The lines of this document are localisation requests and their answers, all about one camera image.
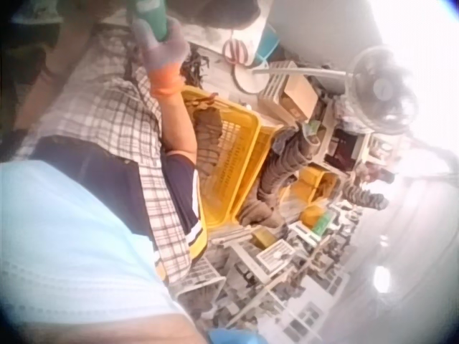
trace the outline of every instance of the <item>yellow basket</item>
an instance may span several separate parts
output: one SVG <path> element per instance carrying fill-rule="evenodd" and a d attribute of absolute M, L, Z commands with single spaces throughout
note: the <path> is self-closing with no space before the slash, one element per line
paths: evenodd
<path fill-rule="evenodd" d="M 210 94 L 195 87 L 186 86 L 182 95 L 189 111 L 210 106 L 219 109 L 222 117 L 221 154 L 212 175 L 200 183 L 204 217 L 207 229 L 212 231 L 231 219 L 236 193 L 260 131 L 260 120 L 254 112 L 220 97 L 211 103 L 200 102 Z"/>
<path fill-rule="evenodd" d="M 306 204 L 311 204 L 315 201 L 317 188 L 314 188 L 312 185 L 302 180 L 298 180 L 292 184 L 291 191 L 300 200 L 306 202 Z"/>
<path fill-rule="evenodd" d="M 245 198 L 249 194 L 252 185 L 258 177 L 263 163 L 265 162 L 266 156 L 271 149 L 271 141 L 275 132 L 281 128 L 278 127 L 261 127 L 258 133 L 255 146 L 252 154 L 250 155 L 249 163 L 245 169 L 244 176 L 242 177 L 241 184 L 237 190 L 236 199 L 231 209 L 231 217 L 234 223 L 237 222 L 236 215 L 244 204 Z"/>
<path fill-rule="evenodd" d="M 325 172 L 317 180 L 315 185 L 306 183 L 303 179 L 297 180 L 292 185 L 292 192 L 301 200 L 311 205 L 323 199 L 327 199 L 333 192 L 338 181 L 338 176 L 332 172 Z"/>
<path fill-rule="evenodd" d="M 300 180 L 306 184 L 317 188 L 321 183 L 322 177 L 328 171 L 324 168 L 307 166 L 300 171 Z"/>

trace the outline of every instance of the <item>plaid shirt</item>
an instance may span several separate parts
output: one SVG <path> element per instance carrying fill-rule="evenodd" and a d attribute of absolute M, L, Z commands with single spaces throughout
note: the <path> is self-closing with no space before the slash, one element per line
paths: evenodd
<path fill-rule="evenodd" d="M 173 283 L 189 271 L 189 246 L 161 170 L 161 111 L 136 50 L 127 29 L 101 29 L 14 158 L 27 159 L 40 138 L 63 135 L 135 161 L 154 244 Z"/>

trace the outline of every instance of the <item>orange glove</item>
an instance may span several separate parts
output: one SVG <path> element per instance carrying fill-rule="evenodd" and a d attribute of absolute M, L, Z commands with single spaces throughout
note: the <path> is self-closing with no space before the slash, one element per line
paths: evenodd
<path fill-rule="evenodd" d="M 189 44 L 181 32 L 180 23 L 168 18 L 168 34 L 164 42 L 158 42 L 150 25 L 143 19 L 135 18 L 132 29 L 142 51 L 151 95 L 162 98 L 181 92 L 184 81 L 180 68 L 189 53 Z"/>

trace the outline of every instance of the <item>cardboard box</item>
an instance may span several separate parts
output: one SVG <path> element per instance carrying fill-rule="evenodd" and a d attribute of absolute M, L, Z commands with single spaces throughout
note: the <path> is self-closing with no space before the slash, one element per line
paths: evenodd
<path fill-rule="evenodd" d="M 308 122 L 316 107 L 318 96 L 309 81 L 303 75 L 288 77 L 280 104 L 296 120 Z"/>

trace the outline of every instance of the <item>electric fan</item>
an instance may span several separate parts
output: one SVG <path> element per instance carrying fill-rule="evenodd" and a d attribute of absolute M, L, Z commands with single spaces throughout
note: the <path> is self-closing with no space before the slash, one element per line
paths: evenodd
<path fill-rule="evenodd" d="M 387 47 L 372 47 L 359 54 L 347 72 L 315 68 L 254 68 L 258 74 L 304 74 L 342 79 L 346 101 L 355 116 L 378 133 L 399 135 L 417 115 L 412 75 L 395 62 Z"/>

